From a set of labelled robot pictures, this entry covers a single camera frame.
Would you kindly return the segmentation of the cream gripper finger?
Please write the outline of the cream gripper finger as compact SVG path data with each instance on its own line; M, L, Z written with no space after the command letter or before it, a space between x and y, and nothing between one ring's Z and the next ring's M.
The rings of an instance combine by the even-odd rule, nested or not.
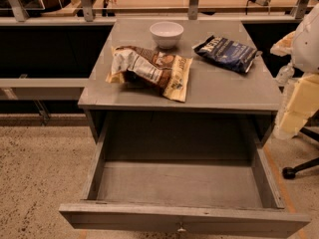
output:
M318 111L319 75L305 74L299 79L290 79L283 91L274 136L279 139L292 138Z
M293 41L294 35L295 35L294 31L285 35L282 39L280 39L277 43L275 43L271 47L270 53L280 57L290 55L292 51L292 41Z

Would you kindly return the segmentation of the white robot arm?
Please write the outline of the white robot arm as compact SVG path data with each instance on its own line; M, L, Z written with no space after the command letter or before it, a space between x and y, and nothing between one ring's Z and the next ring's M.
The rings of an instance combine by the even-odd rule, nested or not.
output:
M291 57L275 77L276 83L285 90L273 134L288 139L319 111L319 4L295 31L275 43L270 52Z

